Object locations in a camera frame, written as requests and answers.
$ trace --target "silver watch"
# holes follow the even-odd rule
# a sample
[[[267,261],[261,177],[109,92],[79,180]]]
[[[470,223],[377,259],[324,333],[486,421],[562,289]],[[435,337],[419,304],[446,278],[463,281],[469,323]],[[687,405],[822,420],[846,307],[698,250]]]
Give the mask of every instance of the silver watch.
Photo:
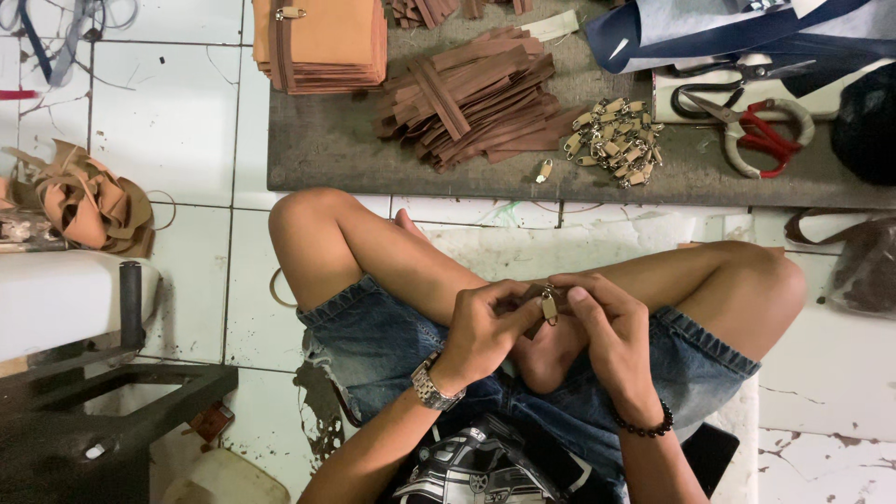
[[[417,391],[417,397],[423,402],[423,405],[431,410],[446,412],[454,407],[467,394],[467,388],[457,393],[453,397],[442,394],[433,384],[433,380],[429,379],[429,369],[433,367],[433,363],[442,353],[436,350],[426,357],[414,374],[410,375],[411,381],[414,382],[414,390]]]

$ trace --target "scissors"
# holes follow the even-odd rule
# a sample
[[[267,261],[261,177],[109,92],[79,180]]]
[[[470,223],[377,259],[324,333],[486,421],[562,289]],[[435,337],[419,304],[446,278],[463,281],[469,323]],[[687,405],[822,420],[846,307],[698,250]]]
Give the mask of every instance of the scissors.
[[[737,61],[721,61],[711,65],[698,66],[688,70],[678,70],[675,65],[671,65],[669,71],[676,78],[678,77],[696,77],[697,75],[708,74],[716,70],[734,70],[740,73],[740,80],[732,83],[692,83],[683,84],[672,91],[672,109],[680,117],[687,119],[708,119],[712,117],[707,112],[700,110],[688,110],[682,107],[680,94],[682,91],[733,91],[734,93],[725,102],[725,107],[731,108],[740,100],[744,94],[744,85],[751,81],[767,81],[770,79],[783,79],[794,75],[807,74],[810,70],[807,66],[815,63],[815,60],[795,63],[793,65],[775,65],[773,63],[767,65],[740,65]]]
[[[812,121],[809,111],[793,100],[768,99],[758,101],[747,107],[743,112],[735,112],[728,107],[723,107],[699,96],[694,96],[687,91],[683,91],[682,94],[690,101],[696,103],[701,109],[706,110],[711,116],[728,124],[725,128],[725,152],[728,154],[728,160],[737,168],[737,171],[748,178],[777,177],[784,170],[784,167],[787,166],[790,158],[803,147],[809,145],[812,142],[812,137],[815,136],[815,123]],[[771,109],[784,110],[799,121],[800,134],[795,142],[778,135],[771,129],[768,123],[755,115],[760,110]],[[764,135],[750,135],[744,131],[742,125],[756,126]],[[740,157],[740,153],[737,151],[738,146],[770,154],[778,160],[778,168],[760,171],[748,165]]]

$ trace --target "workbench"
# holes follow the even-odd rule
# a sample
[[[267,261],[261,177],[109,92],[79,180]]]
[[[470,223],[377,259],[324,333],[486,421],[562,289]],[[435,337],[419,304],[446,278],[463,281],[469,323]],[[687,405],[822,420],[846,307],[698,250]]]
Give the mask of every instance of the workbench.
[[[459,9],[434,30],[396,27],[389,21],[388,75],[407,72],[407,62],[420,53],[434,55],[494,27],[535,22],[575,9],[586,21],[606,12],[610,2],[536,0],[522,16],[513,4],[486,4],[485,17],[466,20]],[[591,55],[584,30],[545,43],[554,54],[556,74],[546,90],[564,108],[593,105],[601,98],[627,96],[648,100],[649,72],[612,75]],[[896,208],[896,187],[866,184],[849,172],[831,150],[831,124],[819,123],[812,143],[772,179],[744,178],[723,152],[722,126],[700,128],[667,125],[659,139],[663,166],[655,168],[648,186],[620,189],[597,167],[580,167],[555,152],[525,152],[497,164],[479,157],[439,175],[397,141],[376,138],[378,91],[356,94],[288,96],[271,88],[268,141],[268,189],[297,191],[336,187],[356,194],[417,196],[481,196],[512,200],[565,200],[601,203],[768,205]],[[774,160],[745,154],[760,169]],[[550,178],[536,184],[545,159],[554,160]]]

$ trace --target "t-shirt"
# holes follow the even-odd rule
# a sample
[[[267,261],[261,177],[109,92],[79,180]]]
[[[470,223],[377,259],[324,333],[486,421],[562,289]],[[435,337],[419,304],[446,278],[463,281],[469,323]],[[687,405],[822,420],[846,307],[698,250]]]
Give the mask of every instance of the t-shirt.
[[[379,502],[616,501],[611,485],[536,425],[489,413],[466,428],[448,427],[444,423],[433,426]],[[443,436],[442,431],[454,433]]]

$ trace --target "beaded bracelet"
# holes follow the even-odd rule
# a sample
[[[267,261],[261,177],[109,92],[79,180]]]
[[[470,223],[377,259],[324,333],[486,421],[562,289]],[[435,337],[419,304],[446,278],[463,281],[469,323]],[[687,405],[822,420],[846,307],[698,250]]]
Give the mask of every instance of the beaded bracelet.
[[[616,421],[616,425],[618,425],[620,429],[628,430],[632,434],[637,433],[642,438],[644,436],[650,436],[651,438],[665,436],[667,432],[672,430],[672,426],[675,424],[675,419],[672,417],[672,410],[666,406],[666,403],[662,399],[659,400],[659,404],[663,407],[663,423],[656,429],[646,430],[623,420],[614,405],[612,406],[613,420]]]

